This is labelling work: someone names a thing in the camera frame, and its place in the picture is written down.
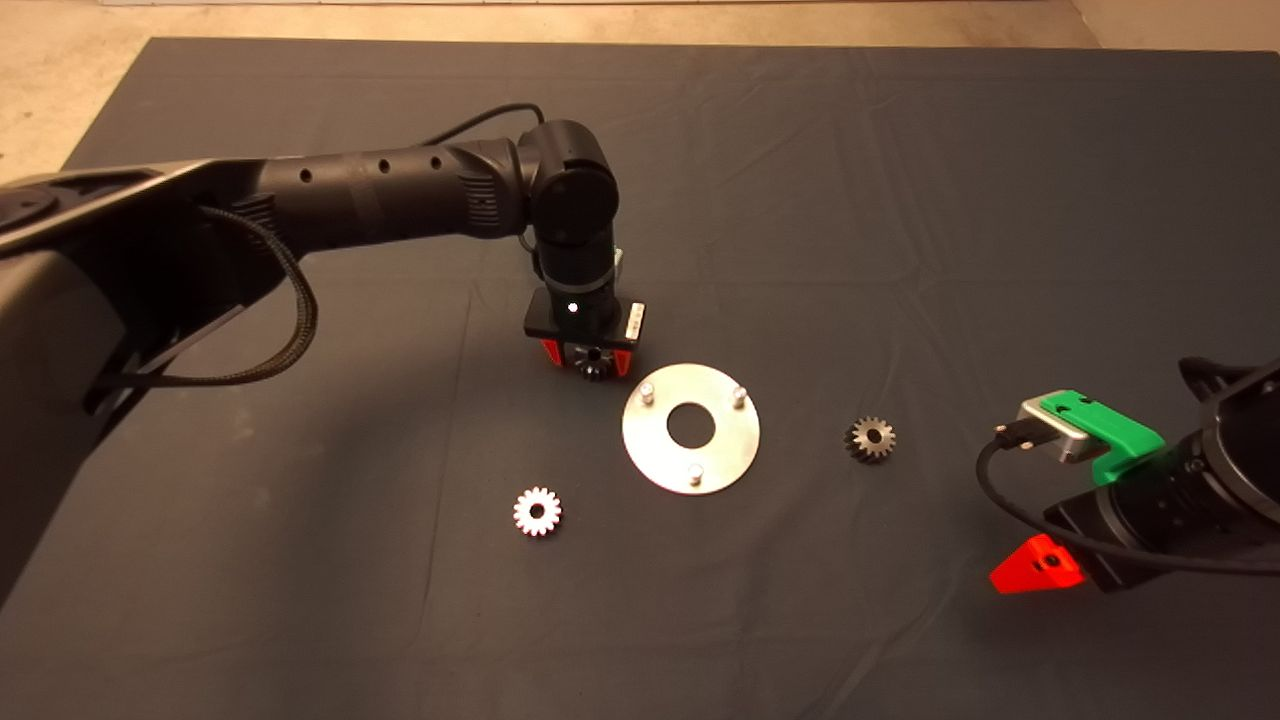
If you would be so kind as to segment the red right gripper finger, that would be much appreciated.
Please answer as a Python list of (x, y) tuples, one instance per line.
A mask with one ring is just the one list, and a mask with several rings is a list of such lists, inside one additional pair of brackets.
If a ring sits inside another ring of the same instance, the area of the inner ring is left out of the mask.
[(1048, 534), (1023, 541), (989, 573), (1001, 594), (1069, 589), (1084, 583), (1084, 571), (1070, 551)]

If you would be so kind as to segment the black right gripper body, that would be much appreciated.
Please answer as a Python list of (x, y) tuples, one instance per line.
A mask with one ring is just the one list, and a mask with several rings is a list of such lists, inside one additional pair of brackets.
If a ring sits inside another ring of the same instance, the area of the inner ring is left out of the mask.
[[(1110, 489), (1093, 489), (1056, 502), (1044, 510), (1044, 520), (1120, 550), (1132, 550), (1130, 541), (1135, 539), (1120, 520)], [(1135, 565), (1097, 553), (1075, 542), (1059, 543), (1070, 550), (1076, 565), (1100, 591), (1117, 593), (1137, 587)]]

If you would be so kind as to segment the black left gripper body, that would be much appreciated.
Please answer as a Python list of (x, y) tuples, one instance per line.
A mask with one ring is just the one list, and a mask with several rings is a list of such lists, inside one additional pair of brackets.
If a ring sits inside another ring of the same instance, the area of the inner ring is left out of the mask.
[(616, 296), (613, 288), (585, 295), (534, 291), (524, 333), (535, 340), (594, 347), (636, 347), (643, 337), (646, 305)]

